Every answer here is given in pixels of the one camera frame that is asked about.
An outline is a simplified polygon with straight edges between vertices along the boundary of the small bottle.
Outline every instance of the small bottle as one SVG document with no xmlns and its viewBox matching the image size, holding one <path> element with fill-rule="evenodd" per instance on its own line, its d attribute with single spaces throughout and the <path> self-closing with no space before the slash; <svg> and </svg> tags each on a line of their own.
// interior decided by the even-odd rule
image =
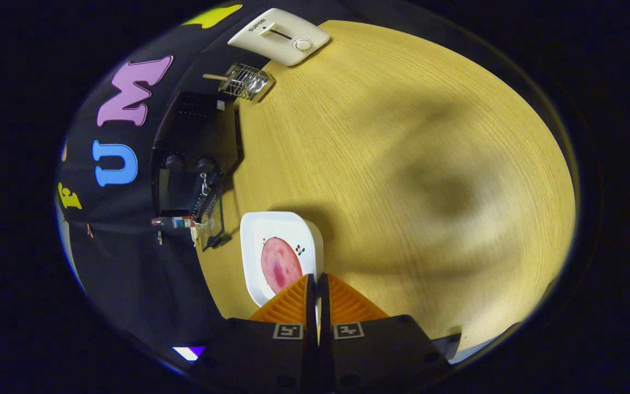
<svg viewBox="0 0 630 394">
<path fill-rule="evenodd" d="M 193 218 L 190 216 L 155 217 L 152 219 L 152 225 L 155 227 L 164 227 L 165 229 L 188 229 L 190 227 L 196 227 Z"/>
</svg>

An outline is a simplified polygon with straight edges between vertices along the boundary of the table surface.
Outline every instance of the table surface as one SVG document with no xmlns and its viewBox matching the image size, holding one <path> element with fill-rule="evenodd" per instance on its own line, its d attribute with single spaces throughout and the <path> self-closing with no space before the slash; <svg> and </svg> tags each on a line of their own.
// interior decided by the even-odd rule
<svg viewBox="0 0 630 394">
<path fill-rule="evenodd" d="M 238 100 L 244 160 L 223 197 L 232 240 L 197 252 L 225 317 L 247 318 L 245 212 L 298 213 L 325 271 L 387 314 L 459 349 L 533 311 L 575 224 L 568 167 L 545 123 L 502 80 L 435 43 L 330 20 L 300 65 L 269 62 L 262 102 Z"/>
</svg>

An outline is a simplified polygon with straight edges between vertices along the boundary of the pink meat slice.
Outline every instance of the pink meat slice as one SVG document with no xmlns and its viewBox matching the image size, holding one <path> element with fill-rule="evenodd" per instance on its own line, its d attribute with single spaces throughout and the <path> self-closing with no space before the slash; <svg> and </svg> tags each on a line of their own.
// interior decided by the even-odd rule
<svg viewBox="0 0 630 394">
<path fill-rule="evenodd" d="M 275 294 L 303 276 L 300 262 L 292 247 L 278 237 L 272 237 L 264 243 L 262 272 Z"/>
</svg>

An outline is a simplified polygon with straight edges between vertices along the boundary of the pink letter m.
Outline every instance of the pink letter m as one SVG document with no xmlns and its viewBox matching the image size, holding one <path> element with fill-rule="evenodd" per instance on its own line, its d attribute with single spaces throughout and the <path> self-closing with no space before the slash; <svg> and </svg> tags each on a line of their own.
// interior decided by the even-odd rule
<svg viewBox="0 0 630 394">
<path fill-rule="evenodd" d="M 108 120 L 130 120 L 136 126 L 145 123 L 147 105 L 140 104 L 137 108 L 128 108 L 152 95 L 148 90 L 138 86 L 136 82 L 142 80 L 150 86 L 155 85 L 165 75 L 172 60 L 173 56 L 167 56 L 160 60 L 135 64 L 128 62 L 122 65 L 110 82 L 120 90 L 120 93 L 103 103 L 98 109 L 98 127 L 101 127 L 103 122 Z"/>
</svg>

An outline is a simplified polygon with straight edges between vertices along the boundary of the white plate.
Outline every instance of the white plate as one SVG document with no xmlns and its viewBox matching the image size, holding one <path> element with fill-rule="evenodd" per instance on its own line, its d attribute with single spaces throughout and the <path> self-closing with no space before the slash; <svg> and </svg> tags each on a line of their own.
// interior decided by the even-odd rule
<svg viewBox="0 0 630 394">
<path fill-rule="evenodd" d="M 262 272 L 262 249 L 271 237 L 287 242 L 295 252 L 303 275 L 313 274 L 315 281 L 323 271 L 323 242 L 314 224 L 293 212 L 248 212 L 240 223 L 242 266 L 247 292 L 259 307 L 276 294 Z"/>
</svg>

